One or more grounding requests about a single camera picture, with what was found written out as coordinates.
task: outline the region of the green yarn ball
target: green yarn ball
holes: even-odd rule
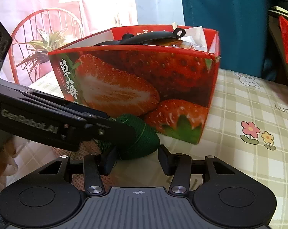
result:
[[[116,119],[116,122],[132,126],[136,133],[136,140],[132,145],[117,145],[121,160],[145,157],[158,149],[160,145],[158,135],[151,126],[139,117],[123,114]],[[100,141],[98,145],[101,151],[105,152],[111,146],[111,143]]]

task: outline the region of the red cardboard box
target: red cardboard box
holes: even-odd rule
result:
[[[116,27],[49,53],[65,99],[106,112],[140,116],[158,132],[193,144],[204,128],[219,68],[218,32],[208,49],[154,45],[92,46],[125,33],[173,31],[170,25]]]

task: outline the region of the white chinese characters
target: white chinese characters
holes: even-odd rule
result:
[[[68,69],[68,65],[67,62],[62,59],[62,62],[60,62],[61,65],[61,69],[63,71],[63,75],[65,76],[65,82],[67,84],[67,89],[68,89],[68,93],[71,94],[75,99],[77,99],[77,95],[78,95],[78,91],[76,90],[76,88],[74,87],[73,83],[74,81],[72,79],[70,79],[69,74],[70,71]]]

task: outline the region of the printed strawberry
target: printed strawberry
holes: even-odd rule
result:
[[[94,55],[150,82],[159,92],[161,100],[205,86],[212,79],[211,59],[144,51],[99,51]]]
[[[145,122],[170,137],[197,144],[208,115],[206,107],[184,100],[166,100],[145,116]]]
[[[111,117],[121,114],[142,115],[156,108],[157,90],[143,78],[113,68],[91,54],[76,60],[75,70],[82,94],[91,108]]]

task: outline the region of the teal curtain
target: teal curtain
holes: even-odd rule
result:
[[[272,0],[182,0],[185,25],[219,31],[220,67],[255,77],[270,70],[264,63],[267,10],[271,3]]]

